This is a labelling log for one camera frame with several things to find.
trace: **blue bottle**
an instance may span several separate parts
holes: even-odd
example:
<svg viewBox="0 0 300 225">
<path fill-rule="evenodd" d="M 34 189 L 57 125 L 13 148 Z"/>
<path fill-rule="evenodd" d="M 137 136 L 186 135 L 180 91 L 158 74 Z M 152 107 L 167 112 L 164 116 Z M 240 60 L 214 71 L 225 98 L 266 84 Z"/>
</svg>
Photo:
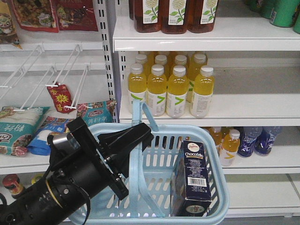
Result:
<svg viewBox="0 0 300 225">
<path fill-rule="evenodd" d="M 256 138 L 262 133 L 262 130 L 262 127 L 244 127 L 238 150 L 240 156 L 249 157 L 252 155 Z"/>
<path fill-rule="evenodd" d="M 255 142 L 255 152 L 260 156 L 267 156 L 273 147 L 278 134 L 282 131 L 282 127 L 263 127 L 262 134 L 258 136 Z"/>
</svg>

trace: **barcode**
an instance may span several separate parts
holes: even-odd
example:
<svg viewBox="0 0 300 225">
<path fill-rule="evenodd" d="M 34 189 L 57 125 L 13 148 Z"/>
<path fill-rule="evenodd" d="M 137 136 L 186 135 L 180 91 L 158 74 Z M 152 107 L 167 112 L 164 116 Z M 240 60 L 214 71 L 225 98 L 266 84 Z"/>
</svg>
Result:
<svg viewBox="0 0 300 225">
<path fill-rule="evenodd" d="M 195 178 L 195 177 L 188 177 L 187 178 L 188 185 L 206 187 L 206 179 L 205 178 Z"/>
</svg>

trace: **hanging snack packet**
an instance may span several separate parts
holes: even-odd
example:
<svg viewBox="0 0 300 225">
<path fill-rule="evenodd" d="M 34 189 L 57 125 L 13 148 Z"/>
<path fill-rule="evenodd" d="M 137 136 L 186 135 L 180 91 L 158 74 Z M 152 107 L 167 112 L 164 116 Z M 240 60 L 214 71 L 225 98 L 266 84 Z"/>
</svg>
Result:
<svg viewBox="0 0 300 225">
<path fill-rule="evenodd" d="M 58 84 L 58 87 L 47 87 L 51 98 L 53 99 L 56 111 L 59 113 L 70 113 L 75 109 L 67 108 L 66 106 L 71 106 L 71 94 L 64 84 Z"/>
<path fill-rule="evenodd" d="M 60 30 L 98 31 L 92 0 L 54 0 Z"/>
<path fill-rule="evenodd" d="M 63 119 L 48 116 L 42 126 L 37 130 L 35 137 L 27 146 L 28 150 L 35 155 L 48 156 L 51 149 L 47 143 L 48 135 L 65 133 L 67 123 L 73 119 Z"/>
<path fill-rule="evenodd" d="M 12 44 L 21 48 L 8 4 L 3 0 L 0 0 L 0 44 Z"/>
<path fill-rule="evenodd" d="M 112 123 L 115 105 L 113 100 L 78 104 L 76 117 L 81 117 L 88 127 L 97 123 Z"/>
<path fill-rule="evenodd" d="M 12 0 L 12 5 L 22 29 L 56 33 L 59 31 L 50 0 Z"/>
<path fill-rule="evenodd" d="M 25 111 L 5 106 L 0 111 L 0 153 L 23 156 L 43 114 L 49 107 L 37 107 Z"/>
</svg>

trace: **shopping basket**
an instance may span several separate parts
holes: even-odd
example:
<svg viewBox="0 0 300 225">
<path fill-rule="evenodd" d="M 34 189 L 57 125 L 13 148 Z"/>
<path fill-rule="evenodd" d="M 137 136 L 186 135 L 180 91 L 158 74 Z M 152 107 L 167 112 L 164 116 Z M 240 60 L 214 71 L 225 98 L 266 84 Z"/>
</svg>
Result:
<svg viewBox="0 0 300 225">
<path fill-rule="evenodd" d="M 119 201 L 107 187 L 91 200 L 88 225 L 215 225 L 229 208 L 227 184 L 212 137 L 203 129 L 191 125 L 157 125 L 145 103 L 134 101 L 132 125 L 142 121 L 145 112 L 154 139 L 142 153 L 138 145 L 130 154 L 129 178 L 125 183 L 129 196 Z M 129 128 L 130 124 L 101 123 L 90 128 L 99 134 Z M 182 140 L 203 142 L 209 172 L 212 203 L 203 217 L 170 216 L 170 178 Z M 86 216 L 81 207 L 69 219 L 80 225 Z"/>
</svg>

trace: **basket handle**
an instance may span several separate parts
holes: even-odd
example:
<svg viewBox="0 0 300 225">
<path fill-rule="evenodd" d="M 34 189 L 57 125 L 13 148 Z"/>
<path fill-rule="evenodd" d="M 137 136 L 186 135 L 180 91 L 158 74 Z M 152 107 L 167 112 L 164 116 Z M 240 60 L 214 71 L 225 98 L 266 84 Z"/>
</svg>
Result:
<svg viewBox="0 0 300 225">
<path fill-rule="evenodd" d="M 132 126 L 142 122 L 142 110 L 145 112 L 152 130 L 158 131 L 158 126 L 154 121 L 149 108 L 145 103 L 141 103 L 139 100 L 133 101 Z M 157 217 L 165 217 L 165 214 L 162 212 L 158 204 L 153 200 L 147 188 L 143 172 L 143 156 L 141 143 L 131 151 L 129 160 L 129 205 L 131 217 L 138 217 L 139 193 Z"/>
</svg>

